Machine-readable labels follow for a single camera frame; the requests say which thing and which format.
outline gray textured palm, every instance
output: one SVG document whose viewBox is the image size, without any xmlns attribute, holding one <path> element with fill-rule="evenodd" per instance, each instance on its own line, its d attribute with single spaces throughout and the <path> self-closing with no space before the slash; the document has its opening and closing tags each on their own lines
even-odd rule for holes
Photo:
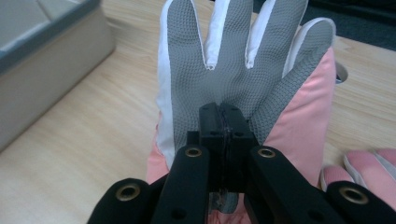
<svg viewBox="0 0 396 224">
<path fill-rule="evenodd" d="M 265 133 L 258 133 L 262 131 L 258 130 L 262 129 L 262 126 L 254 122 L 261 119 L 254 119 L 254 115 L 258 111 L 263 111 L 267 96 L 283 82 L 283 67 L 305 8 L 305 1 L 278 2 L 273 10 L 273 14 L 278 16 L 270 19 L 254 67 L 251 69 L 245 66 L 245 51 L 252 1 L 231 1 L 224 25 L 219 60 L 214 70 L 207 70 L 203 63 L 202 48 L 190 1 L 176 0 L 170 6 L 168 48 L 176 149 L 186 144 L 187 131 L 197 130 L 198 108 L 211 102 L 239 107 L 245 118 L 250 120 L 250 126 L 259 140 L 262 141 L 266 137 Z"/>
</svg>

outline glove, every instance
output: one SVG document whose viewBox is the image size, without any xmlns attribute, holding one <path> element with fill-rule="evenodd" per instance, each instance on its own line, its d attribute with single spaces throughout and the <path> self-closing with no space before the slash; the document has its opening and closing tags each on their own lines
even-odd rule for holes
<svg viewBox="0 0 396 224">
<path fill-rule="evenodd" d="M 351 181 L 366 187 L 396 211 L 396 149 L 349 151 L 344 157 L 346 170 L 327 166 L 320 174 L 320 184 L 326 191 L 335 181 Z"/>
<path fill-rule="evenodd" d="M 318 183 L 336 77 L 335 27 L 319 18 L 295 35 L 306 6 L 307 0 L 267 0 L 250 26 L 252 0 L 218 0 L 203 43 L 193 2 L 165 3 L 161 112 L 148 182 L 169 171 L 187 131 L 198 130 L 198 108 L 216 102 L 240 108 L 260 143 L 281 150 Z"/>
</svg>

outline wooden table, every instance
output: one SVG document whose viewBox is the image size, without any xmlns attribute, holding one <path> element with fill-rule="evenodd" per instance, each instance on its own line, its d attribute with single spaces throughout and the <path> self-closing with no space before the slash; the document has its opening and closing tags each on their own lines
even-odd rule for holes
<svg viewBox="0 0 396 224">
<path fill-rule="evenodd" d="M 196 2 L 205 34 L 213 3 Z M 145 178 L 162 5 L 103 2 L 117 49 L 0 154 L 0 223 L 83 223 L 114 182 Z M 335 54 L 349 78 L 336 87 L 324 162 L 396 147 L 396 52 L 337 37 Z"/>
</svg>

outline glove fingertip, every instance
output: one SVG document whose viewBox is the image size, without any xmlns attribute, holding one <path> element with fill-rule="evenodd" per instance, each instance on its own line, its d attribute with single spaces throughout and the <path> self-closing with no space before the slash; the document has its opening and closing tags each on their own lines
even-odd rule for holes
<svg viewBox="0 0 396 224">
<path fill-rule="evenodd" d="M 324 191 L 327 187 L 336 181 L 349 181 L 354 182 L 349 173 L 344 170 L 341 166 L 331 165 L 324 167 L 320 172 L 320 185 Z"/>
</svg>

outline table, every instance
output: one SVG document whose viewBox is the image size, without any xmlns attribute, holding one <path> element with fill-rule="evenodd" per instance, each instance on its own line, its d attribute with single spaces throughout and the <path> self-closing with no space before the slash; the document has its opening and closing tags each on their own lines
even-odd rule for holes
<svg viewBox="0 0 396 224">
<path fill-rule="evenodd" d="M 145 178 L 163 2 L 103 1 L 117 48 L 1 152 L 1 223 L 83 223 L 114 182 Z M 205 34 L 213 3 L 196 2 Z M 335 90 L 324 163 L 396 147 L 396 52 L 342 37 L 334 49 L 349 78 Z"/>
</svg>

